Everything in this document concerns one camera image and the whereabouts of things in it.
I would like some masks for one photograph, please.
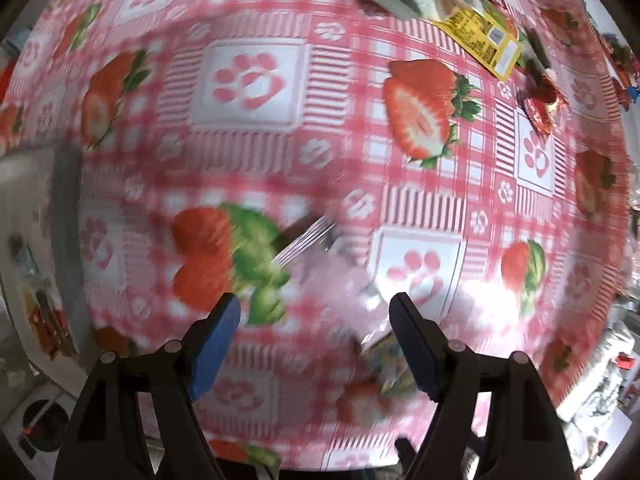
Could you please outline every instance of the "tablecloth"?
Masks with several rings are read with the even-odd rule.
[[[380,399],[361,382],[348,328],[304,288],[270,270],[265,286],[251,266],[225,282],[226,267],[191,253],[190,227],[218,250],[229,221],[239,244],[331,211],[387,299],[408,291],[476,351],[528,352],[555,402],[575,383],[622,258],[620,113],[580,1],[505,1],[539,32],[568,99],[547,140],[517,104],[519,70],[499,82],[430,23],[366,0],[52,0],[39,19],[0,134],[6,145],[90,145],[80,237],[95,325],[148,351],[206,314],[207,291],[247,293],[225,365],[195,405],[224,458],[268,449],[287,468],[394,463],[395,437],[419,445],[434,405],[420,393]],[[472,121],[445,117],[459,142],[435,139],[442,152],[426,167],[399,138],[392,90],[403,87],[389,81],[391,61],[418,59],[464,75],[479,104]],[[585,160],[606,170],[607,189],[579,178]],[[487,409],[479,397],[480,432]],[[157,434],[148,399],[143,418]]]

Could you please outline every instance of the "pink checkered tablecloth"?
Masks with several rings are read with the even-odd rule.
[[[332,211],[341,243],[383,294],[409,292],[449,338],[476,351],[528,352],[561,399],[600,335],[618,279],[625,143],[579,0],[505,1],[516,22],[540,33],[568,98],[561,131],[546,142],[516,103],[525,83],[518,70],[499,82],[433,25],[365,12],[372,7],[363,0],[52,0],[4,104],[22,110],[24,143],[86,145],[109,125],[85,152],[82,175],[95,325],[149,350],[205,315],[175,294],[188,258],[172,222],[184,210],[233,203],[281,230]],[[544,8],[578,23],[571,47]],[[390,61],[424,58],[465,75],[481,101],[475,120],[457,120],[452,157],[427,169],[394,140],[383,93]],[[115,90],[102,76],[109,63],[119,82],[126,75]],[[609,158],[616,181],[591,197],[598,210],[586,216],[575,181],[577,154],[589,151]],[[501,261],[534,246],[544,264],[523,316]],[[267,448],[283,467],[307,469],[395,463],[398,435],[418,446],[433,403],[416,394],[394,400],[373,424],[345,419],[338,399],[348,402],[345,386],[367,377],[349,331],[294,280],[278,293],[284,314],[241,326],[196,404],[207,439]],[[378,404],[365,396],[354,405],[363,399]],[[146,430],[157,433],[143,408]],[[478,431],[487,409],[481,397]]]

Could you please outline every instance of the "blue object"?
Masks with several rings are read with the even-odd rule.
[[[192,402],[206,394],[213,386],[213,381],[216,380],[226,351],[240,323],[240,301],[231,294],[229,296],[230,299],[226,307],[224,305],[216,306],[216,308],[222,307],[225,310],[218,322],[212,327],[200,354],[193,361],[191,383],[187,387]]]
[[[640,93],[638,93],[638,89],[635,86],[628,86],[626,87],[626,91],[629,92],[631,100],[634,102],[634,104],[636,104],[636,101],[638,101],[638,97],[640,96]]]

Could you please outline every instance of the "black circle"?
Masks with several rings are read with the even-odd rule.
[[[22,417],[22,427],[26,428],[38,415],[44,405],[49,402],[47,399],[36,400],[24,410]],[[36,449],[45,452],[52,452],[60,448],[62,437],[65,434],[69,417],[66,411],[58,403],[49,406],[39,420],[31,428],[31,433],[27,435],[27,440]]]

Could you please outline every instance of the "gingham pattern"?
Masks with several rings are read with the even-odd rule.
[[[229,200],[263,211],[283,228],[310,210],[331,211],[344,246],[376,277],[389,264],[380,257],[389,237],[452,255],[442,271],[448,272],[443,300],[432,315],[449,337],[478,351],[527,351],[542,364],[558,402],[584,367],[613,295],[625,239],[627,158],[604,58],[580,2],[505,1],[517,22],[541,34],[570,101],[562,132],[545,148],[552,178],[535,185],[518,162],[529,135],[516,104],[524,76],[514,71],[508,82],[498,82],[426,22],[366,14],[362,0],[150,0],[146,9],[133,0],[53,0],[6,98],[26,107],[25,143],[80,142],[82,97],[91,76],[116,53],[146,48],[151,69],[123,101],[114,132],[84,156],[81,228],[100,220],[106,229],[94,234],[98,250],[84,269],[94,323],[153,349],[181,337],[198,318],[171,292],[183,260],[170,223],[185,208]],[[82,46],[52,60],[66,24],[94,2],[102,9]],[[581,17],[581,44],[564,49],[540,7]],[[291,79],[297,108],[267,117],[273,127],[246,118],[222,125],[229,121],[223,114],[194,108],[206,67],[226,48],[248,45],[274,52],[284,46],[289,59],[300,60]],[[479,117],[460,124],[455,158],[431,171],[408,164],[395,145],[382,98],[390,60],[425,57],[468,76],[482,98]],[[586,148],[614,163],[606,222],[589,222],[577,209],[575,154]],[[497,311],[495,289],[487,287],[500,283],[504,249],[526,239],[544,248],[547,272],[535,314],[522,322]],[[576,314],[562,294],[585,262],[593,290]],[[401,259],[390,263],[402,265]],[[434,409],[423,394],[396,402],[392,416],[373,428],[337,420],[344,385],[365,378],[366,370],[337,319],[293,285],[286,303],[279,323],[239,330],[220,372],[226,393],[214,387],[196,405],[206,437],[269,447],[284,467],[311,469],[393,463],[398,435],[418,445]],[[574,349],[561,374],[545,353],[555,340]],[[247,384],[250,395],[231,398]],[[158,436],[148,402],[142,406],[147,432]],[[481,399],[478,431],[487,410]]]

